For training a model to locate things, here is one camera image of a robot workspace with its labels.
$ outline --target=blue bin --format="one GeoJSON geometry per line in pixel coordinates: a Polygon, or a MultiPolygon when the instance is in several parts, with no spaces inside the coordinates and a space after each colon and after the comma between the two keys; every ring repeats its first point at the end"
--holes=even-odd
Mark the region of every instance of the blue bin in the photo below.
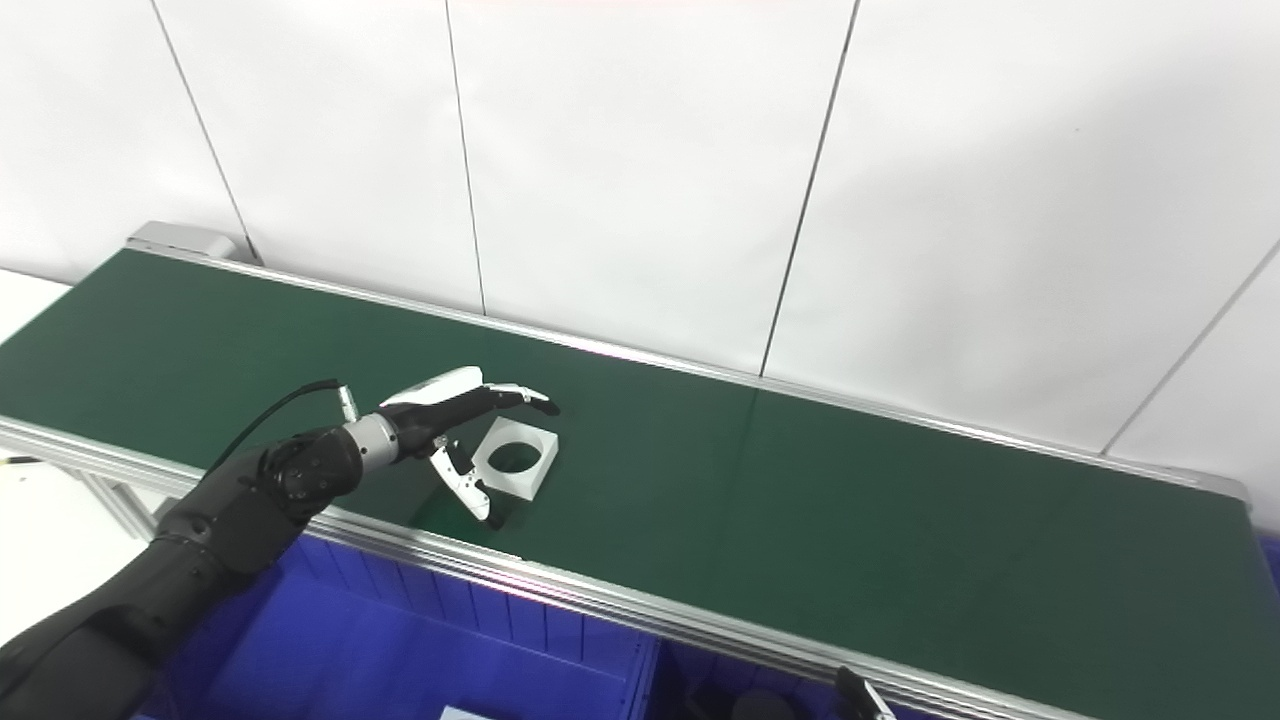
{"type": "Polygon", "coordinates": [[[221,606],[156,720],[639,719],[648,634],[305,537],[221,606]]]}
{"type": "MultiPolygon", "coordinates": [[[[838,720],[838,696],[832,685],[668,641],[658,646],[653,680],[640,698],[636,717],[691,717],[685,698],[699,687],[714,688],[717,694],[727,697],[763,688],[782,696],[801,720],[838,720]]],[[[892,708],[899,720],[933,720],[905,707],[892,708]]]]}

